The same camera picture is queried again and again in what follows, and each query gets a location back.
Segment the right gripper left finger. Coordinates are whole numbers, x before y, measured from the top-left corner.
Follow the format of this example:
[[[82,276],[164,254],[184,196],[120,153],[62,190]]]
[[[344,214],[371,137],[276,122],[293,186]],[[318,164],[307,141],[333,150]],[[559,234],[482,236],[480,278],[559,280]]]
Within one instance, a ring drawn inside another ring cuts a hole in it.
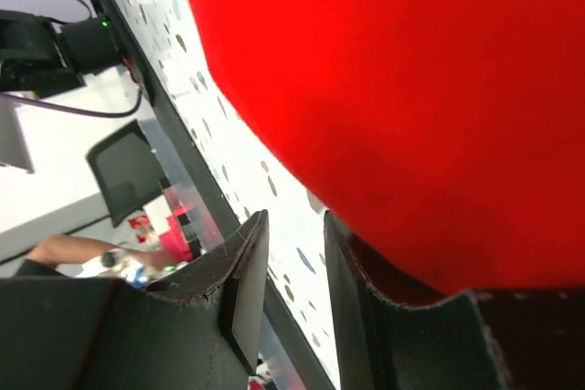
[[[1,282],[4,389],[244,389],[255,374],[269,216],[138,289],[122,279]]]

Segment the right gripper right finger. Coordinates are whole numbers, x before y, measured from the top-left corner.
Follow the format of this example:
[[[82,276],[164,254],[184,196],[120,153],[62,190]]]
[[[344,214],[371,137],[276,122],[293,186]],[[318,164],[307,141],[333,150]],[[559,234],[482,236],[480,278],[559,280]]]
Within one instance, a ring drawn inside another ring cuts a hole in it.
[[[509,389],[499,346],[469,292],[430,306],[374,286],[351,232],[324,215],[324,253],[343,389]]]

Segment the bright red t shirt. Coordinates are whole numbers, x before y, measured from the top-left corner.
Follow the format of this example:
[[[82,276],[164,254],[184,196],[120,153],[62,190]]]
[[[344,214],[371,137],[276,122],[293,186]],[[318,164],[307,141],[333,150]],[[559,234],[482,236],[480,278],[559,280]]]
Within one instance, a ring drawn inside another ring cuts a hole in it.
[[[584,0],[189,0],[282,164],[444,293],[584,283]]]

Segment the person forearm in background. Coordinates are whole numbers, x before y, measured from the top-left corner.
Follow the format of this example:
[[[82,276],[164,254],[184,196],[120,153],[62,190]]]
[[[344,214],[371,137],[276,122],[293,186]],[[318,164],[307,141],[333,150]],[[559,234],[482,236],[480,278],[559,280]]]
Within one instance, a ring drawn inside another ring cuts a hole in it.
[[[37,244],[27,254],[27,259],[55,269],[61,264],[83,264],[117,248],[117,246],[109,242],[98,239],[56,235],[48,237]],[[140,251],[128,249],[128,252],[142,264],[158,269],[177,264],[173,255],[166,250]]]

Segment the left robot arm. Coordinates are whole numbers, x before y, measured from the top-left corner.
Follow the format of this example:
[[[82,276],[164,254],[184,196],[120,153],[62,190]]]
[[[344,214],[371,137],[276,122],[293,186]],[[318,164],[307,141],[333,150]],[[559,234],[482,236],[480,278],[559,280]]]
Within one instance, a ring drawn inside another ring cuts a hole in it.
[[[76,0],[89,16],[64,21],[1,12],[1,91],[48,98],[85,85],[84,77],[122,66],[128,57],[99,0]]]

